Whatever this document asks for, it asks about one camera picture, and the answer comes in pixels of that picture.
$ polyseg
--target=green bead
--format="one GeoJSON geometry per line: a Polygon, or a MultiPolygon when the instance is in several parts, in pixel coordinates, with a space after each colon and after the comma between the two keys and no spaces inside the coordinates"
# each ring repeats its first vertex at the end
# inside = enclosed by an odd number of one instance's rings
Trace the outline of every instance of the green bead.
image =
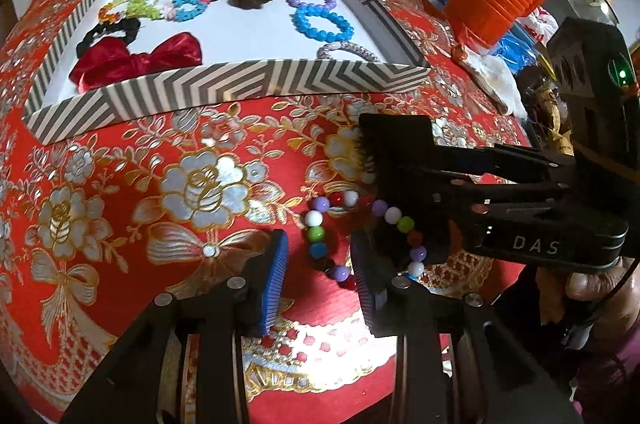
{"type": "Polygon", "coordinates": [[[324,229],[321,226],[309,227],[306,237],[310,242],[322,242],[324,240],[324,229]]]}
{"type": "Polygon", "coordinates": [[[402,218],[400,218],[400,220],[398,220],[397,227],[400,232],[409,232],[414,228],[414,225],[415,222],[412,218],[403,216],[402,218]]]}

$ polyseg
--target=red bow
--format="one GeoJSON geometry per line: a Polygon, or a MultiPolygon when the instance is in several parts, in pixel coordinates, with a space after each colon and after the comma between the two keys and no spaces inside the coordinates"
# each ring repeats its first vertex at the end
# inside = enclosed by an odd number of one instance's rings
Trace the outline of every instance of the red bow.
{"type": "Polygon", "coordinates": [[[69,79],[81,94],[100,86],[155,74],[174,68],[202,64],[200,43],[188,32],[180,32],[160,43],[148,54],[129,54],[122,38],[102,38],[78,60],[69,79]]]}

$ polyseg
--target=blue beaded bracelet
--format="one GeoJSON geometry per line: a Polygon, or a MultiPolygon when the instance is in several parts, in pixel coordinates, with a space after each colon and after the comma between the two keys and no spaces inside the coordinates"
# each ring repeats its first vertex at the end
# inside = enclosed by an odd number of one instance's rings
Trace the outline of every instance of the blue beaded bracelet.
{"type": "Polygon", "coordinates": [[[347,20],[342,16],[338,16],[335,12],[329,12],[316,5],[300,7],[293,15],[293,25],[306,37],[328,43],[333,43],[334,41],[349,41],[353,37],[353,27],[347,20]],[[309,20],[306,18],[307,16],[327,18],[331,23],[337,25],[341,32],[319,31],[311,26],[311,23],[309,23],[309,20]]]}
{"type": "Polygon", "coordinates": [[[174,21],[188,21],[202,14],[207,8],[207,3],[202,0],[173,0],[172,4],[177,9],[173,17],[174,21]],[[181,10],[180,7],[185,4],[193,5],[194,7],[191,10],[181,10]]]}

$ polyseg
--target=table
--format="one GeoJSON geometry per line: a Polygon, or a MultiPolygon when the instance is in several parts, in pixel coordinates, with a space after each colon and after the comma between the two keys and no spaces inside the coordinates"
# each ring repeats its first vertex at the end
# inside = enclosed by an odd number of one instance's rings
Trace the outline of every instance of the table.
{"type": "MultiPolygon", "coordinates": [[[[43,147],[20,117],[34,72],[78,1],[34,0],[0,52],[0,359],[33,408],[56,421],[156,294],[190,296],[237,274],[274,227],[289,235],[290,261],[275,326],[243,343],[252,422],[342,422],[389,394],[394,342],[373,339],[356,293],[311,268],[300,215],[322,192],[371,191],[354,146],[363,112],[428,114],[439,144],[526,144],[450,60],[452,40],[433,7],[380,0],[433,65],[412,93],[215,104],[43,147]],[[194,222],[207,214],[199,205],[179,195],[164,201],[164,185],[179,189],[194,163],[231,177],[206,230],[194,222]],[[187,204],[192,214],[180,221],[187,204]]],[[[347,212],[324,223],[337,263],[348,258],[352,223],[347,212]]],[[[491,298],[519,269],[456,250],[421,281],[434,292],[491,298]]],[[[191,363],[188,421],[193,354],[191,363]]]]}

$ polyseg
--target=purple bead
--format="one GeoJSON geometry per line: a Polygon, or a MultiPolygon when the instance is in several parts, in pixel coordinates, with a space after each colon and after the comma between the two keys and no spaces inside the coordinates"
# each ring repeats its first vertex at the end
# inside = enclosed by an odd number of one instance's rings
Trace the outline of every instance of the purple bead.
{"type": "Polygon", "coordinates": [[[318,197],[311,201],[311,207],[316,211],[326,213],[329,210],[329,207],[331,207],[331,203],[327,197],[318,197]]]}
{"type": "Polygon", "coordinates": [[[336,265],[331,270],[331,277],[338,283],[343,282],[349,277],[349,269],[344,265],[336,265]]]}
{"type": "Polygon", "coordinates": [[[414,247],[409,251],[409,256],[413,261],[422,261],[427,257],[427,250],[423,245],[418,245],[418,247],[414,247]]]}
{"type": "Polygon", "coordinates": [[[371,213],[373,213],[373,216],[384,216],[388,208],[389,205],[384,200],[379,198],[371,205],[371,213]]]}

